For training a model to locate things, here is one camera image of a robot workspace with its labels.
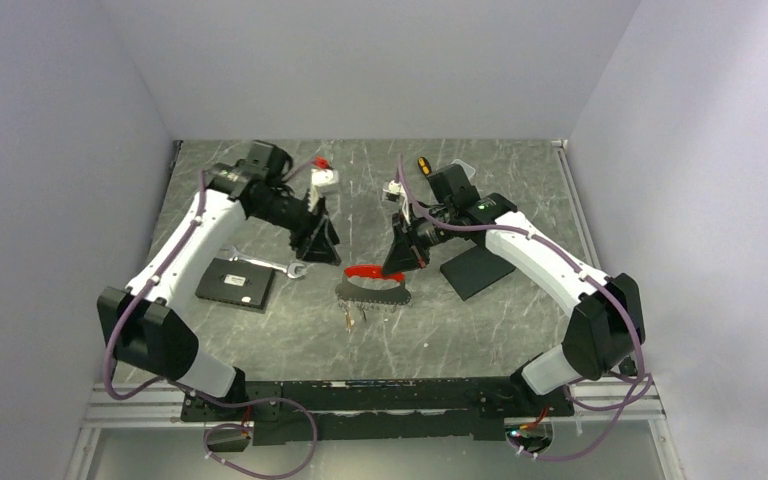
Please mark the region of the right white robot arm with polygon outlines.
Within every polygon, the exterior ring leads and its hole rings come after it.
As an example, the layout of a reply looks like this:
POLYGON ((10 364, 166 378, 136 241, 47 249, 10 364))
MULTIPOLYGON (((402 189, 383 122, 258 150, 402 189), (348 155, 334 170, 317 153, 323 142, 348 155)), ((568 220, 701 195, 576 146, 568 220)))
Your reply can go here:
POLYGON ((550 392, 576 380, 598 380, 629 355, 644 366, 645 329, 633 278, 611 276, 574 257, 503 195, 481 195, 460 165, 426 179, 436 199, 431 205, 415 198, 402 169, 382 188, 385 199, 400 205, 383 274, 423 269, 432 247, 453 237, 469 239, 525 274, 569 317, 561 343, 513 374, 517 411, 534 415, 548 404, 550 392))

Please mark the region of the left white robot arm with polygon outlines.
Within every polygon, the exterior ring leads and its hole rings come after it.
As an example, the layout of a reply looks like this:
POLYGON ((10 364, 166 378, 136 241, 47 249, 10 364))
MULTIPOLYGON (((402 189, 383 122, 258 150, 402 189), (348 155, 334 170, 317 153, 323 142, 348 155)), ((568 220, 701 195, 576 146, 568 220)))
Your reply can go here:
POLYGON ((147 387, 115 390, 115 368, 125 363, 151 373, 154 382, 207 398, 221 419, 239 417, 249 399, 245 372, 209 354, 181 315, 220 248, 251 218, 287 230, 297 260, 339 265, 339 237, 326 207, 338 187, 328 161, 297 165, 264 141, 253 142, 233 164, 201 171, 190 207, 154 258, 125 286, 107 287, 98 297, 107 394, 123 401, 147 387))

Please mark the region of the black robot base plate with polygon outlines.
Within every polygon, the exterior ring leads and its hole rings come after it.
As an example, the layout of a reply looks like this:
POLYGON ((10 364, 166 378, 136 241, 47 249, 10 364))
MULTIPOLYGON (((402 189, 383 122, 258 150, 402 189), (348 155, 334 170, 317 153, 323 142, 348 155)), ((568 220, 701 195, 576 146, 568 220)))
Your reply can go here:
POLYGON ((185 423, 253 423, 257 446, 320 440, 470 437, 493 441, 538 416, 570 417, 564 391, 529 393, 506 376, 403 380, 249 381, 249 408, 217 406, 194 394, 185 423))

